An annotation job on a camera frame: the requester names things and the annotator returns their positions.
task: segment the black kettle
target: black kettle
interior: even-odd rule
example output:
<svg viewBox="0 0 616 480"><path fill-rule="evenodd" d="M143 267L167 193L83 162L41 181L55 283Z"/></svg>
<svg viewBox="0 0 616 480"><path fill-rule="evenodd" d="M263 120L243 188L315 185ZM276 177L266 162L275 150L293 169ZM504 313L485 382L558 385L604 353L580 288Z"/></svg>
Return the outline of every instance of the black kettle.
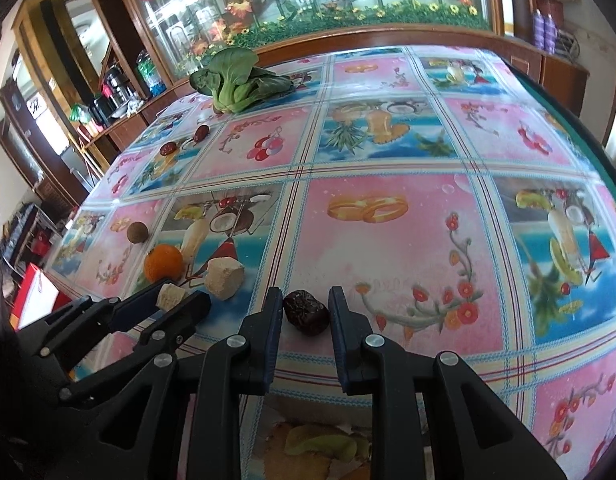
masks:
<svg viewBox="0 0 616 480"><path fill-rule="evenodd" d="M107 128L115 122L115 118L112 117L115 109L110 103L110 99L101 94L95 94L95 98L88 106L88 111L94 121L103 128Z"/></svg>

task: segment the orange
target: orange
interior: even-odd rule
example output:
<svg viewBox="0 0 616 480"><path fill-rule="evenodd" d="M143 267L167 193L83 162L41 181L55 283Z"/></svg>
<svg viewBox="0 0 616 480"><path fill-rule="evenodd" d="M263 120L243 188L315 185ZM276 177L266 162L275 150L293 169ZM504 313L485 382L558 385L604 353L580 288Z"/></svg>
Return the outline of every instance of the orange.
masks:
<svg viewBox="0 0 616 480"><path fill-rule="evenodd" d="M184 272L184 257L178 248L168 244L156 245L144 259L144 275L150 283L162 278L177 281Z"/></svg>

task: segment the water bottle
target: water bottle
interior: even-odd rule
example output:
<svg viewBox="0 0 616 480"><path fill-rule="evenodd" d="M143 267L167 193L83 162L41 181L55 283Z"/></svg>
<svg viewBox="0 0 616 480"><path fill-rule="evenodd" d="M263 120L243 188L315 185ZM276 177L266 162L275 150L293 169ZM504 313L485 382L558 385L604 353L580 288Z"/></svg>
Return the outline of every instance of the water bottle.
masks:
<svg viewBox="0 0 616 480"><path fill-rule="evenodd" d="M537 12L534 14L534 46L541 50L545 48L545 23L545 18L542 16L541 11L537 9Z"/></svg>
<svg viewBox="0 0 616 480"><path fill-rule="evenodd" d="M556 25L552 19L552 14L548 14L546 18L543 38L545 42L545 51L548 54L554 54L556 50Z"/></svg>
<svg viewBox="0 0 616 480"><path fill-rule="evenodd" d="M141 51L137 58L137 70L144 78L144 81L146 81L152 97L156 97L166 91L165 83L161 79L159 72L157 72L152 59L150 59L150 55L145 50Z"/></svg>

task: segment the tablecloth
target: tablecloth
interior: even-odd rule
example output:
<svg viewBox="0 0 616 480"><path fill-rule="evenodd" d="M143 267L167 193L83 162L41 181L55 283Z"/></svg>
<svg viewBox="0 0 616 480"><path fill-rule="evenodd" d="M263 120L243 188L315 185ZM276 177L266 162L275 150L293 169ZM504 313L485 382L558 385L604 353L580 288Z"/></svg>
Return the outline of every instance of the tablecloth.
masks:
<svg viewBox="0 0 616 480"><path fill-rule="evenodd" d="M191 290L209 259L238 259L245 282L213 299L184 353L235 333L269 286L327 303L341 285L375 332L462 355L582 478L616 432L616 190L569 125L482 50L368 49L273 69L296 90L241 114L198 94L169 106L90 194L48 273L74 295L123 298L147 285L157 243L192 252ZM210 134L195 144L201 124ZM166 141L172 156L159 154ZM128 242L133 221L148 242ZM195 245L197 221L211 232ZM363 460L293 462L283 439L306 422L369 435L370 405L342 394L329 331L308 338L284 320L271 394L242 399L244 477L342 478Z"/></svg>

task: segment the purple bottle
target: purple bottle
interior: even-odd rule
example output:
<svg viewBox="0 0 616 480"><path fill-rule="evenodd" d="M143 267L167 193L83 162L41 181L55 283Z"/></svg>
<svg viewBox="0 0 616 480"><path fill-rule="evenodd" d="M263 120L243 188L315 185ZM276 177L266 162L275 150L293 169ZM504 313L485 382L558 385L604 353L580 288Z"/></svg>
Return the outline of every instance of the purple bottle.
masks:
<svg viewBox="0 0 616 480"><path fill-rule="evenodd" d="M545 23L545 33L543 35L545 42L545 51L548 54L554 54L556 50L556 25L552 19L552 14L548 14Z"/></svg>
<svg viewBox="0 0 616 480"><path fill-rule="evenodd" d="M545 34L546 20L541 14L541 11L537 9L534 13L534 46L543 50L545 41L543 35Z"/></svg>

